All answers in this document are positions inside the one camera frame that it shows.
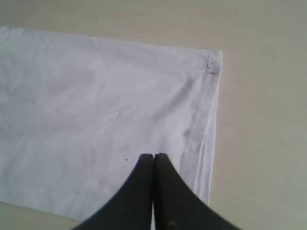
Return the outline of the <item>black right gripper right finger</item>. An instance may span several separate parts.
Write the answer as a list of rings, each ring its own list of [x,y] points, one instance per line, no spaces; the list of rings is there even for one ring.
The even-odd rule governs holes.
[[[157,230],[237,230],[185,184],[165,153],[154,157],[154,221]]]

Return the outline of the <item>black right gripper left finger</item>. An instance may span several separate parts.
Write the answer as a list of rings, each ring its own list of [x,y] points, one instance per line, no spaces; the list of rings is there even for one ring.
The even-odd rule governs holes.
[[[116,194],[78,230],[149,230],[152,221],[152,154],[141,154]]]

